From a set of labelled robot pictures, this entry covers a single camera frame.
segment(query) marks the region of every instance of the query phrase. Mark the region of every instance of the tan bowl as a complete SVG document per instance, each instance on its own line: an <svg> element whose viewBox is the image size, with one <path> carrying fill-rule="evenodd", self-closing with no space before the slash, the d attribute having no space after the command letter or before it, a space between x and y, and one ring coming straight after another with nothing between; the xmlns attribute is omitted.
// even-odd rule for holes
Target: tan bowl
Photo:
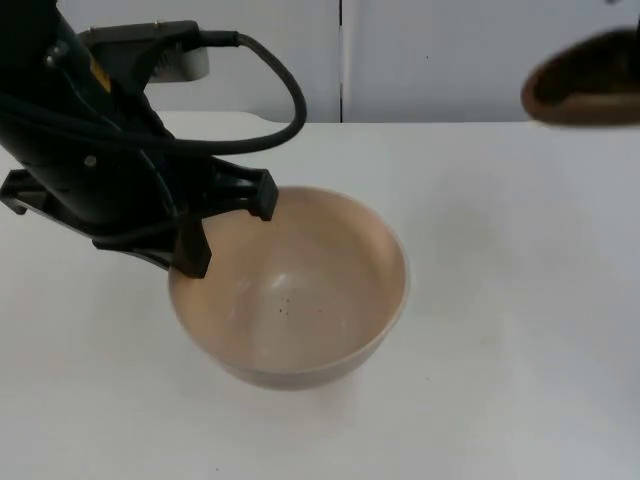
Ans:
<svg viewBox="0 0 640 480"><path fill-rule="evenodd" d="M343 195L286 187L271 222L239 211L204 221L213 250L203 280L171 270L171 299L195 342L227 371L300 389L361 365L402 310L398 239Z"/></svg>

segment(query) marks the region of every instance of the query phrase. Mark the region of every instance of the white table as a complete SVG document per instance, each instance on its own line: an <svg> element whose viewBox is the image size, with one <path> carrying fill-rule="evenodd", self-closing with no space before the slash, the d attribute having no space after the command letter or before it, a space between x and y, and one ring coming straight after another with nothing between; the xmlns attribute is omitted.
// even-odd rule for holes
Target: white table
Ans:
<svg viewBox="0 0 640 480"><path fill-rule="evenodd" d="M316 124L234 160L396 229L412 293L381 349L318 390L245 385L182 332L163 271L2 208L0 477L640 478L640 134Z"/></svg>

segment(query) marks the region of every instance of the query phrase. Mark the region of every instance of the white wall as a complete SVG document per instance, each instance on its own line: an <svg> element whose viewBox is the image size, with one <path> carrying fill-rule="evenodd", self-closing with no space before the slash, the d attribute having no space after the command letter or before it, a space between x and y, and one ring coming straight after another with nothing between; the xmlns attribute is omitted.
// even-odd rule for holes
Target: white wall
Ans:
<svg viewBox="0 0 640 480"><path fill-rule="evenodd" d="M637 1L605 0L60 0L76 29L197 20L255 36L300 81L311 121L520 120L519 91L532 67L570 42L634 22ZM288 120L277 78L244 49L210 52L211 75L153 85L164 110L241 110Z"/></svg>
<svg viewBox="0 0 640 480"><path fill-rule="evenodd" d="M339 119L337 0L60 0L59 6L76 31L157 19L196 20L201 28L239 30L267 46L295 75L309 102L310 120ZM206 79L150 85L147 93L154 107L290 118L289 94L250 51L214 49L210 61Z"/></svg>
<svg viewBox="0 0 640 480"><path fill-rule="evenodd" d="M345 121L355 122L522 119L535 64L638 13L637 1L343 1Z"/></svg>

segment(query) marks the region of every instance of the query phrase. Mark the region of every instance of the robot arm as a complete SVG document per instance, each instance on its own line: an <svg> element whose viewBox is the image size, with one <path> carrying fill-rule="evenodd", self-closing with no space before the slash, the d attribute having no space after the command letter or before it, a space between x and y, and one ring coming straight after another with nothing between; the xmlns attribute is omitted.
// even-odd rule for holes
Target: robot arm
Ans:
<svg viewBox="0 0 640 480"><path fill-rule="evenodd" d="M275 147L305 123L298 84L262 45L237 32L202 32L195 22L76 35L55 0L2 4L0 144L24 166L0 189L12 210L35 211L99 249L196 278L204 277L211 258L202 218L245 209L271 219L278 190L269 172L212 156ZM255 139L173 138L144 95L147 83L201 78L208 72L204 48L238 46L253 50L282 79L294 120Z"/></svg>

